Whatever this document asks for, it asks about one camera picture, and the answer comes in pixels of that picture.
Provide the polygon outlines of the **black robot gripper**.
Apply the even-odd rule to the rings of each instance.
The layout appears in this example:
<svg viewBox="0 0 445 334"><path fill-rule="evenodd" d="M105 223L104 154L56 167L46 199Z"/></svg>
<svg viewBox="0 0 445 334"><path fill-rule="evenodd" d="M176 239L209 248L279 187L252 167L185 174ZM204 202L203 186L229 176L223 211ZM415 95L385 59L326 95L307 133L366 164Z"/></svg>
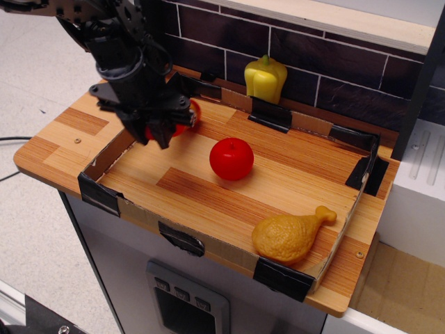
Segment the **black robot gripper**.
<svg viewBox="0 0 445 334"><path fill-rule="evenodd" d="M150 65L106 68L97 66L105 81L90 87L102 111L114 113L125 129L143 145L155 140L167 149L176 132L176 121L189 120L191 97L177 83L166 81L171 68Z"/></svg>

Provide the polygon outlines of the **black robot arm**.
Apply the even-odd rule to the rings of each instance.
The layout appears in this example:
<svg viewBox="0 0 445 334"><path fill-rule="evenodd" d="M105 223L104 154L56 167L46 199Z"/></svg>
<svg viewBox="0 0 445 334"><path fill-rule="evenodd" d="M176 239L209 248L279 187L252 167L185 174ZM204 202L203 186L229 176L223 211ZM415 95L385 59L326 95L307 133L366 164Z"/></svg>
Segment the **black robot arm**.
<svg viewBox="0 0 445 334"><path fill-rule="evenodd" d="M2 1L7 13L55 17L96 62L104 80L90 94L114 112L143 145L155 140L168 148L181 127L193 127L197 109L179 85L168 82L171 55L145 29L146 18L133 1Z"/></svg>

